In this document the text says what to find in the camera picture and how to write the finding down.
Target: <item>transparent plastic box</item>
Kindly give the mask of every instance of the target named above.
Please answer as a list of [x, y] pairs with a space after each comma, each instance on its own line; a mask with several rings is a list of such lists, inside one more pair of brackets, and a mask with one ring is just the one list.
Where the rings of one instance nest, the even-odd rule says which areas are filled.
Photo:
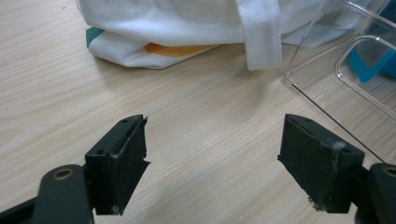
[[329, 0], [305, 29], [286, 83], [381, 161], [396, 163], [396, 1]]

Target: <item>wooden table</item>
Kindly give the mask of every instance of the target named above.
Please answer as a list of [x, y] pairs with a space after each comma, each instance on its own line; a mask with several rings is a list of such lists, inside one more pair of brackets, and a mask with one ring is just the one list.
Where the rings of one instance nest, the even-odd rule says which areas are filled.
[[[0, 24], [1, 211], [36, 196], [47, 171], [82, 165], [118, 120], [144, 114], [151, 165], [124, 216], [96, 223], [353, 223], [354, 207], [316, 212], [276, 155], [286, 113], [356, 142], [282, 69], [249, 72], [242, 44], [148, 70], [92, 57], [75, 1], [4, 0]], [[294, 47], [283, 51], [287, 62]]]

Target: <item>white bag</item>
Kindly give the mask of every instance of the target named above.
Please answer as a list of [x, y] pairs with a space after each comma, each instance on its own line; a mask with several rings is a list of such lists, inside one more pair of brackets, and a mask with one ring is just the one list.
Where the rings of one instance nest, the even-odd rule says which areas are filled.
[[281, 35], [307, 25], [321, 0], [78, 0], [94, 56], [164, 68], [220, 44], [245, 43], [249, 70], [281, 65]]

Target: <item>bag handle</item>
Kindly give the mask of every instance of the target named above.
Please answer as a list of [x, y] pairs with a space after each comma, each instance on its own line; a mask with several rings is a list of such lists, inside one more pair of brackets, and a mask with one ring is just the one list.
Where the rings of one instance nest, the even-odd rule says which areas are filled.
[[258, 70], [282, 64], [277, 0], [236, 0], [242, 22], [247, 68]]

